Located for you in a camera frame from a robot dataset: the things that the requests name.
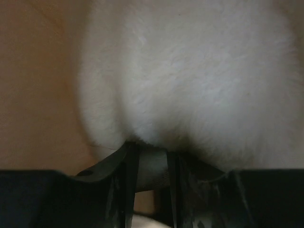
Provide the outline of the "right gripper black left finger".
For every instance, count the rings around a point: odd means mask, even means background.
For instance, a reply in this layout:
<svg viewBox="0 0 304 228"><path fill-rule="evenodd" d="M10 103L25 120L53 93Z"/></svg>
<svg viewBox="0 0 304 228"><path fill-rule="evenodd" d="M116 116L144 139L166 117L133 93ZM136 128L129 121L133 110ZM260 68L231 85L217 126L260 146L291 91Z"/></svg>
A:
<svg viewBox="0 0 304 228"><path fill-rule="evenodd" d="M52 170L0 172L3 228L129 228L140 148L133 142L69 176Z"/></svg>

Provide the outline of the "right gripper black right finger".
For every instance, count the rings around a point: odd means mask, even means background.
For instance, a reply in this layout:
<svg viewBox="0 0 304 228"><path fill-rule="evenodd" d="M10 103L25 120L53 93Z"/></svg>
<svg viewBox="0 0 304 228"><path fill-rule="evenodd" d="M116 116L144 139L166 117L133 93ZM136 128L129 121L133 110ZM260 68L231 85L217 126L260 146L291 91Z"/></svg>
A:
<svg viewBox="0 0 304 228"><path fill-rule="evenodd" d="M303 170L220 170L167 153L177 228L301 228Z"/></svg>

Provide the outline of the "beige fabric pet tent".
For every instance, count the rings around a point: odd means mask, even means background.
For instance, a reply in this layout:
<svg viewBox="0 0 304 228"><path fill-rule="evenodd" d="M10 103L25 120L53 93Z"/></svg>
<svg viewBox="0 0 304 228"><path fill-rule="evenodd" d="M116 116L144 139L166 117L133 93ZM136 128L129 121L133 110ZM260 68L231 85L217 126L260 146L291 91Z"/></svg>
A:
<svg viewBox="0 0 304 228"><path fill-rule="evenodd" d="M94 146L116 149L124 137L93 136L77 119L79 36L89 0L0 3L0 166L74 172Z"/></svg>

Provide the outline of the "white fluffy cushion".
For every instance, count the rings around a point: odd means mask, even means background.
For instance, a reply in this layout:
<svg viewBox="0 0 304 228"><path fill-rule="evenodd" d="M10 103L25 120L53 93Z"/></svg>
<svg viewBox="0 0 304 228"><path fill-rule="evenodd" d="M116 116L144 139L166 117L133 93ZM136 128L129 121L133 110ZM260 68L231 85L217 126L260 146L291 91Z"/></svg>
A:
<svg viewBox="0 0 304 228"><path fill-rule="evenodd" d="M186 150L221 170L304 166L292 0L93 0L79 44L92 144Z"/></svg>

